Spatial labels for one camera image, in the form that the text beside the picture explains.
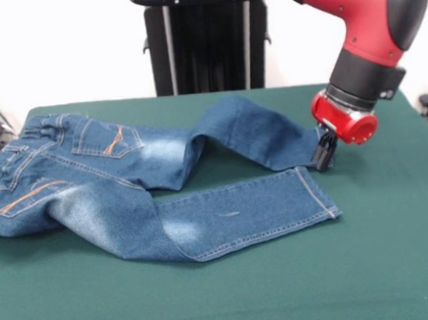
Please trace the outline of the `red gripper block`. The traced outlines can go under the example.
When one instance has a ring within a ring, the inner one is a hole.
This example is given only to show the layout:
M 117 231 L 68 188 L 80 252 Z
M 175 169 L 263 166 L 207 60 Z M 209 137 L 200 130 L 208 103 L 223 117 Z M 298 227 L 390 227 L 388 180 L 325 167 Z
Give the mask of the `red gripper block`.
M 312 156 L 317 171 L 327 171 L 329 168 L 338 139 L 344 143 L 363 144 L 378 128 L 377 117 L 372 112 L 340 106 L 326 96 L 324 90 L 313 98 L 310 109 L 316 121 L 330 130 L 322 135 Z

